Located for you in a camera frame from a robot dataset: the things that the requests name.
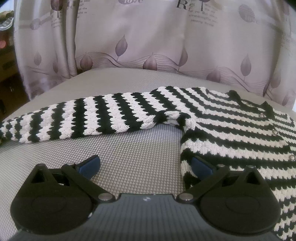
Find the beige curtain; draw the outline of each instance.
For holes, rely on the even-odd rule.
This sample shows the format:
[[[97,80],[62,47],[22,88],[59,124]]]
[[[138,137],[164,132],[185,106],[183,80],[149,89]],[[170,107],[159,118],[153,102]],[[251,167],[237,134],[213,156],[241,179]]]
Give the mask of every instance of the beige curtain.
[[[284,0],[17,0],[15,47],[31,99],[106,67],[185,74],[289,108],[296,97],[296,12]]]

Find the gray woven surface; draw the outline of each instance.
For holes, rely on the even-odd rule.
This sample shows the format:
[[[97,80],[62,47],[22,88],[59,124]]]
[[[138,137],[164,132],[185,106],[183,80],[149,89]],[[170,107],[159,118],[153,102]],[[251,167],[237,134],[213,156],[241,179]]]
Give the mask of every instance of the gray woven surface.
[[[76,98],[117,92],[144,92],[168,85],[182,88],[204,86],[219,92],[237,90],[179,74],[139,69],[99,69],[80,74],[38,96],[10,118]],[[238,92],[242,98],[256,103],[266,100],[245,91]],[[287,111],[275,102],[269,103],[280,111]],[[36,164],[45,163],[48,168],[58,168],[68,161],[80,162],[97,154],[101,157],[102,166],[93,181],[111,193],[176,195],[183,190],[179,164],[180,138],[180,130],[159,125],[133,133],[36,144],[5,143],[0,147],[0,240],[6,241],[16,232],[10,216],[10,205]]]

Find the black and white cardigan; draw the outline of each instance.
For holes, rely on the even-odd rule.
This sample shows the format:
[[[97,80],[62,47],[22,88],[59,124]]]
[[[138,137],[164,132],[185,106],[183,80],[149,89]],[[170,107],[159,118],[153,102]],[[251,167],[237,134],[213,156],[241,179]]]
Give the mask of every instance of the black and white cardigan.
[[[174,125],[181,139],[181,174],[188,188],[197,182],[195,154],[233,170],[256,166],[282,209],[275,233],[296,240],[296,127],[266,102],[257,105],[206,88],[160,87],[145,93],[117,93],[71,100],[0,124],[0,140],[31,143]]]

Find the textured fabric surface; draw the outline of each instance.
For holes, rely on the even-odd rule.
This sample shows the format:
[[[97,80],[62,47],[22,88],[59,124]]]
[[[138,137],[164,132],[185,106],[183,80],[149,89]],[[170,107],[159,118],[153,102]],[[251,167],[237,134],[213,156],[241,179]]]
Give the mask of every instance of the textured fabric surface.
[[[9,118],[17,117],[44,106],[76,98],[117,92],[144,92],[168,85],[182,88],[204,86],[210,90],[217,90],[219,92],[227,92],[230,89],[235,89],[243,99],[252,100],[252,102],[257,104],[264,102],[264,99],[259,96],[219,83],[164,72],[111,68],[91,70],[80,74],[38,96],[18,109]],[[287,112],[290,116],[295,117],[295,113],[290,112],[285,107],[269,100],[268,103],[277,110]],[[120,139],[114,141],[114,136],[119,136]],[[139,137],[136,143],[132,141],[133,138],[131,136]],[[0,196],[0,240],[6,241],[16,232],[16,228],[10,217],[10,204],[23,181],[36,164],[45,163],[49,168],[58,168],[68,161],[79,162],[93,154],[98,154],[101,157],[102,167],[99,174],[94,177],[94,180],[95,182],[97,180],[104,182],[106,186],[103,186],[99,182],[96,183],[102,185],[103,188],[106,188],[115,195],[118,192],[150,193],[149,189],[151,189],[152,184],[155,184],[157,188],[151,192],[178,194],[183,189],[179,165],[180,138],[180,130],[169,125],[159,125],[149,130],[133,133],[53,140],[30,145],[18,142],[7,142],[3,144],[0,148],[0,191],[2,193]],[[158,143],[162,147],[161,150],[164,151],[163,153],[155,152],[159,148]],[[164,153],[168,155],[167,159],[163,158]],[[142,157],[145,163],[149,161],[150,165],[142,165],[142,163],[137,162],[138,156]],[[156,179],[159,175],[155,176],[155,173],[150,170],[150,167],[155,166],[154,163],[159,160],[162,160],[160,163],[164,165],[161,166],[158,163],[158,172],[169,176],[169,178],[164,179],[160,183]],[[116,164],[120,165],[120,163],[123,163],[123,165],[118,168]],[[137,166],[140,168],[137,169],[139,175],[134,176],[131,183],[125,182],[126,178],[130,178],[128,171],[133,168],[134,163],[137,163]],[[178,188],[171,191],[169,189],[171,185],[177,185]]]
[[[16,232],[10,216],[10,204],[36,164],[59,168],[66,162],[79,163],[97,154],[101,158],[101,168],[92,181],[114,195],[177,195],[183,191],[180,138],[180,130],[159,125],[133,133],[47,141],[46,145],[45,142],[3,144],[0,155],[1,160],[6,162],[0,161],[0,240],[7,240]]]
[[[160,123],[184,132],[181,175],[186,188],[199,181],[190,166],[195,155],[232,170],[253,165],[282,208],[274,231],[283,240],[296,238],[292,226],[296,209],[291,206],[296,192],[295,122],[266,102],[257,105],[241,100],[235,91],[168,86],[144,93],[80,98],[2,122],[0,137],[32,143],[149,129]]]

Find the knitted sweater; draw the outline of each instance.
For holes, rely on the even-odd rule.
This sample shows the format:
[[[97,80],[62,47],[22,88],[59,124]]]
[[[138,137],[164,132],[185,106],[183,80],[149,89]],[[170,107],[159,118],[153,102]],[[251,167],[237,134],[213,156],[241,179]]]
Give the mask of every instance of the knitted sweater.
[[[282,209],[275,233],[296,240],[295,122],[266,102],[241,100],[235,91],[169,86],[71,100],[2,122],[0,140],[31,143],[136,131],[160,123],[184,132],[180,163],[186,188],[198,182],[190,167],[194,155],[232,170],[256,166]]]

